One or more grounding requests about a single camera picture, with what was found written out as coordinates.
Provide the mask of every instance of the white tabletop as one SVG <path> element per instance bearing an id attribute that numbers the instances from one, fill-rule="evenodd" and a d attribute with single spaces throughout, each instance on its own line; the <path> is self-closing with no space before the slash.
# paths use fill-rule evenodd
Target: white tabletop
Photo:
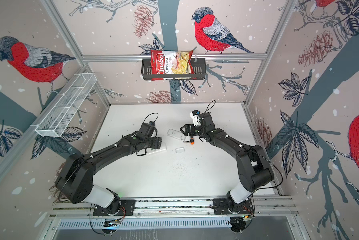
<path id="1" fill-rule="evenodd" d="M 98 134 L 92 152 L 120 140 L 122 135 L 139 130 L 150 113 L 159 113 L 156 121 L 158 137 L 167 151 L 149 156 L 135 154 L 123 157 L 94 175 L 93 183 L 106 187 L 120 197 L 196 197 L 226 195 L 239 182 L 236 160 L 209 143 L 194 138 L 194 145 L 166 135 L 169 129 L 179 131 L 191 124 L 190 112 L 205 111 L 207 104 L 137 104 L 112 105 Z M 249 145 L 253 135 L 240 103 L 217 103 L 209 110 L 216 128 Z M 151 115 L 146 122 L 153 121 Z M 185 152 L 175 149 L 184 147 Z M 273 189 L 256 194 L 274 194 Z"/>

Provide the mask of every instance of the white mesh basket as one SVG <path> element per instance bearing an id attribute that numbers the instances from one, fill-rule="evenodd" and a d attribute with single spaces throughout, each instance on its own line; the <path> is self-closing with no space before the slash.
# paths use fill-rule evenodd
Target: white mesh basket
<path id="1" fill-rule="evenodd" d="M 92 73 L 76 74 L 73 84 L 63 95 L 35 131 L 42 137 L 60 137 L 89 94 L 97 79 Z"/>

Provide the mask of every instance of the bag of chips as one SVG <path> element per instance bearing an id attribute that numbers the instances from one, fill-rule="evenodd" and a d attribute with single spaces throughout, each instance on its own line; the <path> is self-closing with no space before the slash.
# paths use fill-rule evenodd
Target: bag of chips
<path id="1" fill-rule="evenodd" d="M 176 51 L 156 51 L 151 50 L 150 64 L 152 67 L 151 74 L 185 74 L 194 73 L 190 64 L 193 51 L 176 52 Z M 172 80 L 173 78 L 153 78 L 152 80 Z"/>

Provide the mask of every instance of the pine cone illustration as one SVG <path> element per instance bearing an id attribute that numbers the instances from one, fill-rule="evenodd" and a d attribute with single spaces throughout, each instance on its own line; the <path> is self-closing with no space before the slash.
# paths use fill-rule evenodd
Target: pine cone illustration
<path id="1" fill-rule="evenodd" d="M 168 91 L 160 90 L 159 92 L 150 93 L 146 101 L 150 103 L 171 103 L 176 101 L 175 97 Z"/>
<path id="2" fill-rule="evenodd" d="M 265 123 L 265 120 L 262 119 L 262 122 L 257 119 L 257 129 L 259 132 L 259 136 L 262 139 L 263 145 L 267 147 L 273 139 L 272 132 L 270 131 L 270 127 Z"/>
<path id="3" fill-rule="evenodd" d="M 153 13 L 145 6 L 138 6 L 134 12 L 134 34 L 141 38 L 142 35 L 147 35 L 148 31 L 154 25 Z"/>
<path id="4" fill-rule="evenodd" d="M 314 65 L 321 62 L 333 46 L 333 35 L 329 31 L 324 31 L 313 39 L 308 48 L 303 50 L 298 58 L 298 65 L 304 63 L 304 66 Z"/>

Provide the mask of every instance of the mounting plate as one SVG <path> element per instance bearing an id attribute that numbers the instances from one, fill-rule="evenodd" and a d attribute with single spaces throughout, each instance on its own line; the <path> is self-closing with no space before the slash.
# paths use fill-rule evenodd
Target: mounting plate
<path id="1" fill-rule="evenodd" d="M 223 199 L 213 199 L 213 204 L 214 206 L 216 206 L 216 208 L 214 209 L 214 214 L 215 215 L 221 215 L 221 214 L 247 214 L 247 215 L 251 215 L 250 212 L 254 212 L 253 209 L 253 204 L 251 202 L 251 199 L 247 200 L 244 202 L 244 205 L 246 209 L 244 209 L 244 207 L 242 206 L 242 210 L 239 212 L 231 212 L 227 206 L 227 200 L 226 198 Z"/>
<path id="2" fill-rule="evenodd" d="M 125 208 L 126 210 L 126 216 L 132 216 L 133 212 L 134 212 L 134 207 L 135 207 L 135 200 L 119 200 L 119 204 Z M 96 217 L 109 217 L 112 215 L 108 214 L 109 212 L 101 207 L 100 205 L 94 205 L 94 211 L 93 211 L 93 216 Z M 114 216 L 123 216 L 123 211 L 119 210 Z"/>

